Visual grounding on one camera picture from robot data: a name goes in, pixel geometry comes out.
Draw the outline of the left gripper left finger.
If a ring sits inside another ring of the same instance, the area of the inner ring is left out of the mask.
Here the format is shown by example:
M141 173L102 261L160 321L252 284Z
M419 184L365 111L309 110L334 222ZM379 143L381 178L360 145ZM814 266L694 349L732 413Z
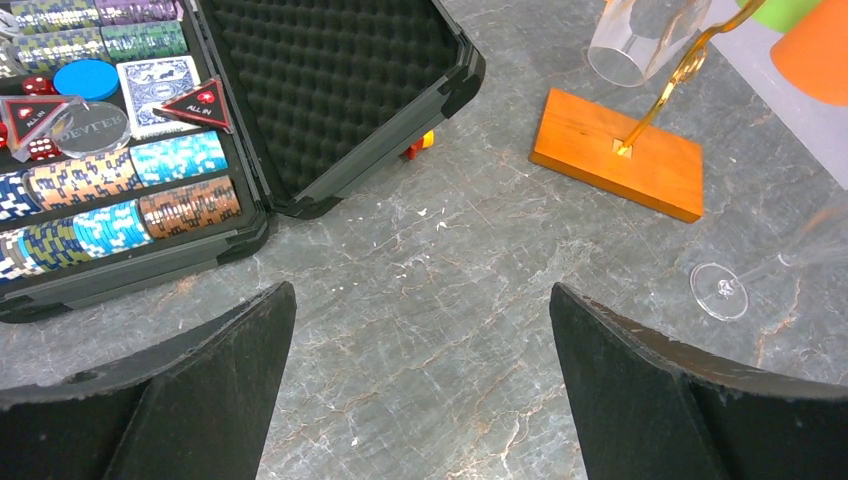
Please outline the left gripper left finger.
M288 282L130 356L1 393L5 479L252 479L297 311Z

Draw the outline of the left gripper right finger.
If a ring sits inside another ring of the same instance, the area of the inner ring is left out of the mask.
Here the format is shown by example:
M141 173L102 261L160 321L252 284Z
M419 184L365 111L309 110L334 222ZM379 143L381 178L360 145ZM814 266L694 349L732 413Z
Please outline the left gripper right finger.
M549 313L592 479L843 479L847 390L748 366L558 283Z

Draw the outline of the clear flute wine glass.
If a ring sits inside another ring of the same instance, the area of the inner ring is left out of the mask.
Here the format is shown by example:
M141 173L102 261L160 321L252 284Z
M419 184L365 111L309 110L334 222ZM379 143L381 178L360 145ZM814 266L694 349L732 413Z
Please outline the clear flute wine glass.
M792 234L776 253L743 273L711 262L693 268L690 290L701 309L720 321L735 321L749 307L752 285L779 271L847 260L847 194L833 197Z

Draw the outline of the clear round wine glass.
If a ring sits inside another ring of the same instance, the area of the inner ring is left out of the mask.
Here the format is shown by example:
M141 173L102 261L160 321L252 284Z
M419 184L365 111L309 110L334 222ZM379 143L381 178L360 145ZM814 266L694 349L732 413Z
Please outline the clear round wine glass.
M589 64L614 85L640 86L687 44L710 5L710 0L608 1L587 51Z

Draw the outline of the orange wine glass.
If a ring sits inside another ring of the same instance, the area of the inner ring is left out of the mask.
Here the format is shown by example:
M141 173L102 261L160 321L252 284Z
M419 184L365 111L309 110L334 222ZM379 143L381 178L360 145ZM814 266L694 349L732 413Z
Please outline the orange wine glass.
M819 2L770 50L777 71L805 95L847 105L847 2Z

